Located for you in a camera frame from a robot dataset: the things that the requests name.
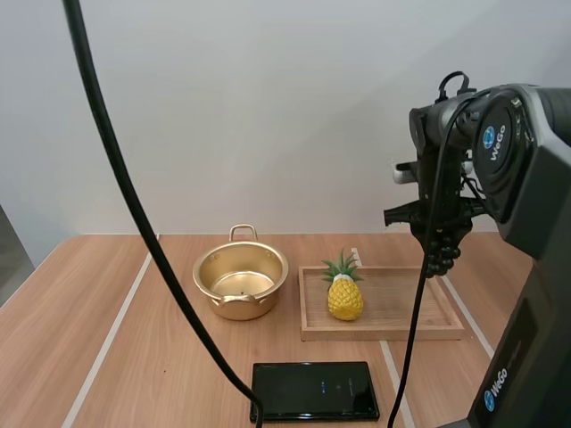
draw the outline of black power cord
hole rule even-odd
[[[470,85],[470,78],[464,71],[454,71],[446,76],[442,82],[440,82],[440,86],[438,87],[438,98],[434,101],[434,103],[441,103],[442,101],[448,100],[448,95],[446,94],[446,85],[450,82],[453,78],[457,78],[458,76],[462,76],[462,86],[456,93],[456,95],[462,94],[469,94],[471,92],[475,92],[476,90],[473,87],[469,87]]]
[[[480,202],[480,205],[482,205],[482,208],[484,208],[485,213],[491,218],[494,218],[485,199],[480,195],[480,193],[483,193],[484,191],[477,186],[477,182],[474,180],[474,178],[468,177],[466,173],[462,173],[462,178],[463,178],[462,183],[465,183],[470,188],[470,190],[472,191],[478,202]]]
[[[185,315],[186,320],[193,327],[194,332],[203,343],[204,347],[211,354],[212,359],[214,359],[222,373],[224,373],[227,379],[255,405],[257,409],[256,428],[261,428],[263,408],[260,399],[256,397],[253,391],[240,380],[236,373],[234,373],[204,328],[200,318],[194,312],[194,309],[186,298],[185,292],[180,286],[169,261],[162,251],[161,245],[155,237],[153,228],[151,227],[145,211],[141,206],[141,202],[137,197],[131,178],[128,175],[125,161],[121,155],[111,120],[107,114],[107,108],[105,107],[101,88],[99,87],[97,75],[95,74],[95,67],[91,56],[91,50],[89,48],[89,42],[87,40],[86,27],[83,21],[83,15],[81,14],[79,0],[63,0],[63,6],[65,8],[65,14],[70,28],[71,41],[73,42],[73,48],[75,50],[75,56],[79,66],[79,72],[83,80],[83,86],[86,90],[89,106],[91,107],[91,112],[93,113],[95,124],[97,125],[103,146],[107,152],[107,157],[111,163],[113,173],[117,179],[117,184],[123,194],[123,198],[125,198],[125,202],[131,212],[131,216],[133,216],[133,220],[135,220],[139,232],[141,233],[149,252],[153,256],[157,268],[161,272],[165,283],[167,283],[172,296],[177,301],[180,310]]]
[[[422,301],[422,294],[425,289],[425,282],[426,282],[426,272],[428,270],[428,248],[429,244],[432,241],[434,235],[434,223],[436,220],[436,210],[438,208],[438,201],[440,199],[440,187],[441,182],[443,181],[443,160],[444,160],[444,153],[446,151],[446,146],[448,145],[448,140],[450,139],[450,135],[452,130],[454,129],[454,125],[456,124],[456,120],[458,119],[459,115],[468,107],[470,103],[472,103],[476,98],[487,94],[487,92],[482,92],[470,96],[469,98],[463,100],[458,104],[456,110],[451,115],[451,119],[448,122],[446,127],[446,133],[444,137],[444,141],[440,146],[440,151],[438,152],[438,161],[436,163],[436,178],[434,180],[434,187],[433,187],[433,198],[430,203],[430,214],[428,215],[427,227],[426,227],[426,237],[423,248],[425,249],[425,254],[422,259],[422,268],[420,269],[420,277],[418,278],[418,285],[417,285],[417,293],[414,299],[414,306],[412,307],[412,317],[410,319],[410,329],[409,329],[409,338],[407,340],[407,349],[404,354],[404,363],[402,365],[402,376],[401,376],[401,383],[399,384],[399,389],[396,393],[396,397],[394,399],[393,410],[391,410],[391,415],[389,416],[389,422],[387,428],[393,428],[394,420],[399,413],[399,407],[401,406],[402,397],[404,395],[404,388],[407,384],[407,379],[409,377],[409,368],[410,368],[410,358],[412,357],[412,347],[414,345],[414,338],[417,332],[417,323],[418,323],[418,315],[420,313],[420,303]]]

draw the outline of smartphone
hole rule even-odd
[[[379,411],[366,362],[254,364],[252,389],[264,421],[377,420]],[[250,408],[250,420],[256,420]]]

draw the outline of golden saucepan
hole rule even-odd
[[[253,241],[235,241],[237,229],[252,231]],[[277,292],[287,277],[287,260],[258,242],[256,229],[236,225],[229,243],[202,255],[194,264],[193,278],[206,294],[214,313],[228,319],[261,317],[276,305]]]

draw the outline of white line on table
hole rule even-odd
[[[441,278],[442,278],[444,284],[446,285],[446,287],[448,288],[448,291],[450,292],[450,294],[452,295],[452,297],[454,298],[454,300],[458,304],[460,310],[462,311],[462,314],[464,314],[464,317],[466,317],[468,324],[470,324],[470,327],[472,327],[472,330],[474,330],[474,334],[476,335],[476,337],[478,338],[478,340],[482,344],[482,348],[484,348],[485,352],[488,354],[488,357],[490,357],[490,359],[492,359],[493,353],[494,353],[492,345],[490,345],[490,343],[485,338],[484,332],[482,332],[482,330],[480,330],[480,327],[478,327],[476,320],[474,319],[474,317],[472,317],[472,314],[470,314],[470,311],[468,310],[468,308],[466,307],[466,305],[464,304],[464,302],[460,298],[458,292],[454,288],[454,285],[452,285],[452,281],[450,280],[450,278],[448,276],[441,276]]]
[[[103,345],[101,346],[101,349],[99,350],[99,353],[97,354],[97,357],[95,358],[95,361],[91,366],[91,370],[89,370],[86,380],[83,382],[83,385],[79,390],[78,396],[75,398],[75,401],[71,406],[70,412],[63,421],[62,428],[71,428],[73,426],[75,418],[77,417],[79,410],[81,409],[81,406],[83,405],[83,402],[85,401],[86,396],[89,393],[89,390],[91,389],[91,385],[93,384],[93,381],[95,380],[95,377],[97,376],[97,373],[101,368],[101,364],[103,363],[103,360],[105,359],[105,356],[107,355],[107,352],[109,351],[109,348],[113,343],[113,339],[115,339],[115,336],[119,331],[119,327],[123,322],[123,318],[127,313],[127,309],[131,304],[131,301],[133,301],[135,293],[137,292],[137,289],[141,284],[141,280],[143,279],[143,276],[145,276],[145,272],[149,267],[149,264],[151,263],[152,259],[153,258],[151,257],[151,254],[147,252],[145,261],[143,262],[143,265],[139,269],[139,273],[137,274],[135,281],[133,281],[131,289],[128,291],[127,297],[123,301],[123,305],[121,306],[121,309],[119,309],[119,313],[115,317],[115,321],[113,321],[111,330],[109,330],[109,333],[107,333],[107,337],[105,338],[105,341],[103,342]]]
[[[359,251],[356,248],[351,248],[353,253],[353,258],[355,259],[355,265],[363,266],[361,262]],[[385,357],[386,368],[389,371],[389,375],[391,376],[391,381],[393,382],[394,393],[399,390],[399,384],[401,383],[401,377],[399,376],[399,372],[396,369],[396,365],[394,364],[393,354],[391,353],[391,349],[389,348],[389,342],[387,341],[380,341],[381,343],[381,350],[383,351],[383,356]],[[409,402],[407,401],[407,395],[402,395],[401,401],[401,414],[402,419],[404,420],[404,426],[406,428],[416,428],[414,425],[414,419],[412,418],[412,413],[410,412]]]

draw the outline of yellow pineapple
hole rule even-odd
[[[347,259],[343,258],[343,250],[339,256],[339,264],[333,261],[323,260],[329,267],[326,271],[327,281],[329,285],[329,293],[327,302],[329,304],[329,312],[335,317],[344,321],[352,321],[357,319],[363,311],[363,296],[355,281],[361,278],[354,274],[357,266],[351,266],[354,262],[352,256]]]

